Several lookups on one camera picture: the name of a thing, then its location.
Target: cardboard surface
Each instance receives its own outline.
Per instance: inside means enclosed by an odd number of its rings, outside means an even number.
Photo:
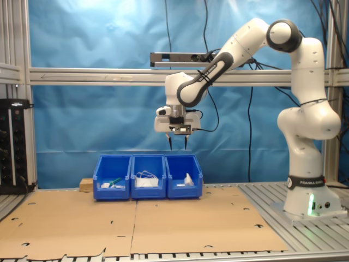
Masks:
[[[92,192],[93,191],[93,179],[92,178],[83,178],[79,186],[80,192]]]
[[[287,250],[238,188],[205,188],[200,200],[138,201],[135,223],[132,254]]]
[[[98,203],[93,193],[36,192],[0,223],[0,258],[127,256],[135,210],[135,201]]]

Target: metal floor plate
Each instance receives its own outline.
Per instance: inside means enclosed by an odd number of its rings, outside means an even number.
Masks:
[[[287,187],[284,182],[207,184],[206,187],[237,186],[255,205],[261,216],[285,241],[285,252],[231,252],[231,253],[176,253],[176,254],[140,254],[129,257],[104,258],[78,257],[52,262],[114,262],[146,260],[150,261],[348,261],[349,260],[349,218],[326,219],[323,221],[301,222],[291,226],[281,219],[271,208],[271,203],[282,203],[286,199]],[[349,198],[349,190],[333,191],[341,199]],[[0,196],[0,217],[15,206],[21,196]],[[26,259],[0,259],[0,262],[26,262]]]

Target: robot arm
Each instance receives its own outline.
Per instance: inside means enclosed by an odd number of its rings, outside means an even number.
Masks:
[[[244,64],[260,48],[270,47],[292,52],[302,41],[298,28],[289,20],[278,20],[271,26],[261,19],[252,19],[240,28],[222,47],[210,64],[196,77],[183,72],[168,75],[165,80],[166,106],[157,110],[155,130],[189,135],[201,128],[199,115],[187,112],[206,96],[207,88],[224,72]]]
[[[208,67],[192,78],[181,73],[166,77],[166,106],[157,110],[155,130],[186,135],[200,129],[195,112],[186,112],[205,97],[207,88],[225,71],[245,63],[260,48],[269,46],[291,56],[291,90],[300,108],[283,110],[278,126],[290,152],[288,193],[284,210],[298,218],[344,215],[339,197],[325,186],[322,157],[313,139],[334,138],[340,130],[339,116],[330,107],[324,89],[324,55],[318,39],[302,38],[289,20],[278,20],[270,26],[252,19],[222,47]]]

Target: blue curtain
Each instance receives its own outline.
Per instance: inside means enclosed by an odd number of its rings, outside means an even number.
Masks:
[[[220,48],[254,17],[267,23],[291,19],[307,37],[322,39],[310,1],[208,0],[206,38]],[[205,52],[203,0],[168,0],[172,52]],[[149,68],[150,52],[169,52],[164,0],[30,0],[33,67]],[[258,61],[290,69],[288,54],[270,48]],[[214,87],[220,124],[216,132],[196,132],[184,150],[183,137],[170,151],[154,131],[155,111],[165,105],[164,87],[35,86],[35,137],[39,186],[77,187],[92,177],[100,154],[195,154],[205,183],[246,182],[248,178],[250,87]],[[251,106],[252,181],[285,181],[288,149],[276,119],[293,107],[273,87],[257,87]],[[213,129],[210,99],[202,128]]]

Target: blue plastic bin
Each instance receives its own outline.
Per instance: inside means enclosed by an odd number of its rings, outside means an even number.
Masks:
[[[144,170],[154,174],[159,179],[158,187],[136,187],[136,174]],[[133,156],[131,169],[131,197],[134,199],[159,199],[166,197],[166,168],[163,154]]]
[[[131,155],[101,155],[93,174],[93,197],[96,200],[121,200],[130,198]],[[101,188],[121,177],[116,185],[124,188]]]
[[[165,156],[165,162],[168,198],[199,198],[202,196],[202,171],[195,155],[168,155]],[[194,185],[178,187],[178,184],[184,184],[187,173]]]

